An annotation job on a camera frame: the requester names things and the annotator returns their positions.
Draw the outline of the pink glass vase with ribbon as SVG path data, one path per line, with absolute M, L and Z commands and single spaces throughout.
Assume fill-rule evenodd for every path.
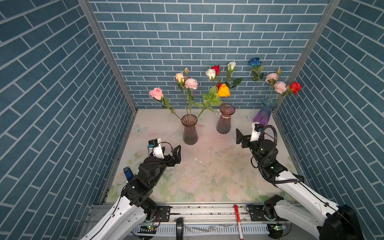
M 220 134 L 227 134 L 231 130 L 232 125 L 232 115 L 236 112 L 236 109 L 233 105 L 222 104 L 219 109 L 219 121 L 217 123 L 216 129 Z

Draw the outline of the dark purple glass vase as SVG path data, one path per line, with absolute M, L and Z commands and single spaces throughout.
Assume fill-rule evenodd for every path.
M 184 126 L 183 140 L 187 145 L 194 145 L 198 141 L 196 124 L 198 119 L 195 115 L 187 114 L 182 117 L 182 125 Z

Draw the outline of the purple blue gradient vase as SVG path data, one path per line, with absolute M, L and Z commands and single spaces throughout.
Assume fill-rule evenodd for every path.
M 259 110 L 257 115 L 254 117 L 253 122 L 259 122 L 263 126 L 268 125 L 270 117 L 274 109 L 278 106 L 277 100 L 275 99 L 264 99 L 262 101 L 262 108 Z

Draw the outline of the white rose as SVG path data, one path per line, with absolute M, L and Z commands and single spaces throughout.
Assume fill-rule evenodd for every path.
M 226 99 L 226 101 L 230 96 L 230 89 L 236 88 L 243 81 L 243 78 L 236 78 L 232 80 L 236 66 L 236 62 L 229 62 L 227 65 L 226 80 L 224 82 L 224 85 L 226 86 L 224 90 L 224 98 Z
M 211 80 L 211 77 L 214 77 L 215 76 L 215 72 L 212 70 L 212 69 L 208 69 L 206 71 L 206 75 L 207 77 L 209 78 L 209 80 L 214 84 L 210 90 L 209 90 L 209 97 L 210 97 L 210 101 L 211 103 L 216 103 L 216 102 L 219 102 L 220 101 L 220 97 L 218 95 L 218 88 L 217 88 L 217 83 L 215 83 L 215 81 L 212 81 Z

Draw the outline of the orange rose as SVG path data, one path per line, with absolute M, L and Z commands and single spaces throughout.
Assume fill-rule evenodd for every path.
M 197 118 L 199 118 L 205 110 L 214 111 L 213 107 L 219 107 L 223 104 L 221 98 L 228 98 L 230 96 L 230 89 L 226 84 L 220 84 L 219 88 L 213 86 L 209 89 L 207 94 L 201 94 L 203 102 L 195 102 L 193 105 L 201 109 Z

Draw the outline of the pink carnation spray stem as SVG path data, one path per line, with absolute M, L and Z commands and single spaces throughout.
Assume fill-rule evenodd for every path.
M 266 76 L 266 83 L 270 85 L 270 96 L 267 99 L 268 107 L 275 107 L 278 104 L 278 101 L 284 98 L 287 95 L 288 86 L 285 82 L 282 82 L 281 74 L 282 69 L 278 68 L 275 73 L 270 73 Z

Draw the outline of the red rose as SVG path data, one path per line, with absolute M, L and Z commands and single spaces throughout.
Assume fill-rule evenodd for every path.
M 211 77 L 211 80 L 212 81 L 217 81 L 218 82 L 217 84 L 222 84 L 222 83 L 220 83 L 220 79 L 219 79 L 219 75 L 221 73 L 220 65 L 213 66 L 212 70 L 215 72 L 215 76 Z M 230 90 L 229 90 L 229 88 L 228 88 L 228 86 L 226 84 L 223 84 L 220 87 L 220 89 L 218 90 L 218 95 L 221 98 L 228 99 L 228 97 L 230 96 Z
M 298 96 L 299 91 L 302 89 L 302 86 L 298 82 L 293 82 L 289 86 L 287 86 L 287 90 L 282 94 L 282 98 L 285 98 L 288 95 L 294 94 Z

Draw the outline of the blue rose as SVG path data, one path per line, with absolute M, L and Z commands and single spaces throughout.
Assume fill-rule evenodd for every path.
M 263 99 L 265 98 L 264 89 L 263 89 L 263 79 L 264 79 L 264 66 L 259 58 L 254 58 L 249 61 L 249 67 L 251 68 L 252 80 L 258 82 L 261 88 L 261 94 Z

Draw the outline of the pink rose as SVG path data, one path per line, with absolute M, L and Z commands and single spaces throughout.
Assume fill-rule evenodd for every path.
M 175 115 L 179 120 L 182 120 L 176 113 L 175 109 L 171 106 L 170 101 L 163 94 L 162 89 L 154 88 L 152 91 L 149 91 L 149 95 L 162 104 L 163 109 L 168 109 L 173 115 Z

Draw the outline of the pale pink bud spray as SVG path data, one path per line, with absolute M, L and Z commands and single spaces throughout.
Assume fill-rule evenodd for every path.
M 175 79 L 179 89 L 182 91 L 187 114 L 191 115 L 192 107 L 196 103 L 194 100 L 194 91 L 198 88 L 198 81 L 189 76 L 188 68 L 185 68 L 183 72 L 177 73 Z

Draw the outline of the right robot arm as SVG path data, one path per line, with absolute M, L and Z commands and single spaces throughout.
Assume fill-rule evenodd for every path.
M 296 207 L 283 197 L 274 195 L 265 201 L 268 220 L 287 220 L 318 240 L 364 239 L 355 211 L 326 199 L 304 183 L 304 177 L 293 174 L 277 160 L 277 130 L 272 125 L 253 124 L 251 135 L 236 130 L 236 143 L 252 153 L 251 164 L 262 178 L 298 201 Z

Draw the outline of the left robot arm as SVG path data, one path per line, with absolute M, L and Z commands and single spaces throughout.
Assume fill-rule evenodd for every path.
M 181 163 L 181 146 L 165 148 L 158 145 L 139 165 L 139 172 L 122 189 L 120 197 L 104 217 L 83 237 L 84 240 L 123 240 L 137 226 L 152 221 L 157 203 L 150 195 L 164 171 Z

